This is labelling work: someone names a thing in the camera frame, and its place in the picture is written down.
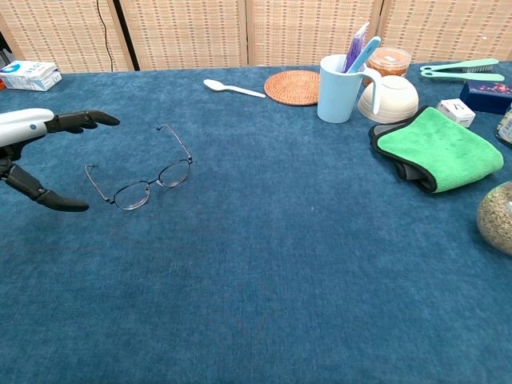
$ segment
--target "white box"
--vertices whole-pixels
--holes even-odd
[[[15,60],[0,70],[0,80],[12,90],[48,90],[62,76],[52,62]]]
[[[441,100],[436,109],[465,128],[474,120],[474,112],[460,98]]]

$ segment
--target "robotic hand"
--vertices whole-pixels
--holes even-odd
[[[119,120],[99,110],[84,110],[55,115],[51,110],[32,108],[0,114],[0,179],[35,202],[52,210],[83,212],[86,202],[59,196],[47,190],[39,180],[13,163],[22,156],[23,147],[46,134],[67,131],[80,134],[98,123],[116,126]]]

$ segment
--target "glass jar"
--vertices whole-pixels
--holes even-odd
[[[382,76],[394,75],[405,77],[409,68],[411,55],[409,52],[381,46],[367,60],[366,65],[379,72]],[[371,80],[365,78],[364,84],[367,86]]]
[[[478,206],[477,225],[489,244],[512,256],[512,182],[486,194]]]

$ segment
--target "eyeglass frame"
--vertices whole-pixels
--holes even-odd
[[[162,124],[161,126],[158,126],[156,128],[157,131],[160,131],[162,128],[168,128],[170,130],[170,132],[173,134],[173,136],[176,138],[176,140],[178,140],[179,144],[182,146],[183,150],[185,151],[186,153],[186,158],[182,158],[180,160],[178,160],[177,162],[173,162],[171,164],[169,164],[168,166],[164,167],[160,173],[158,174],[158,177],[155,179],[155,180],[152,180],[150,182],[146,181],[146,180],[141,180],[141,181],[138,181],[138,182],[133,182],[127,186],[124,186],[123,188],[119,189],[112,198],[109,198],[107,197],[106,195],[104,195],[104,193],[102,192],[102,190],[100,190],[99,186],[94,182],[94,180],[92,179],[92,177],[90,176],[90,172],[88,170],[88,167],[91,167],[91,168],[95,168],[97,165],[95,163],[90,163],[90,164],[86,164],[85,165],[85,170],[86,170],[86,175],[89,179],[89,181],[92,183],[92,185],[94,186],[94,188],[96,189],[96,191],[102,196],[102,199],[104,202],[107,202],[108,204],[115,204],[120,210],[136,210],[137,208],[143,206],[144,204],[147,203],[147,201],[150,199],[150,195],[151,195],[151,184],[154,184],[155,182],[160,185],[160,186],[164,186],[166,188],[174,188],[178,185],[180,185],[182,182],[184,182],[189,174],[190,174],[190,165],[194,162],[193,159],[192,159],[192,155],[190,154],[189,150],[186,148],[186,145],[185,143],[180,139],[180,137],[178,136],[178,134],[176,134],[176,132],[174,131],[174,129],[168,125],[168,124]],[[176,180],[175,182],[172,182],[170,185],[166,185],[164,183],[162,183],[160,181],[160,176],[166,171],[168,170],[169,168],[171,168],[172,166],[175,166],[177,164],[179,164],[180,162],[187,162],[188,163],[188,171],[178,180]],[[139,184],[139,183],[145,183],[148,185],[149,187],[149,193],[147,194],[146,198],[144,198],[143,200],[141,200],[140,202],[138,202],[137,204],[133,204],[132,206],[130,206],[130,208],[125,208],[125,207],[122,207],[120,206],[119,204],[116,203],[115,201],[115,197],[123,192],[124,190],[126,190],[127,188],[130,188],[131,186],[134,186],[136,184]]]

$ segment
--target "purple toothbrush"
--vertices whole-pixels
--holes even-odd
[[[355,59],[362,50],[362,43],[365,40],[366,30],[368,29],[368,25],[370,23],[365,23],[361,28],[359,28],[358,32],[355,34],[352,42],[350,43],[349,52],[346,55],[346,60],[341,60],[338,63],[338,72],[345,73],[350,68],[350,66],[354,63]]]

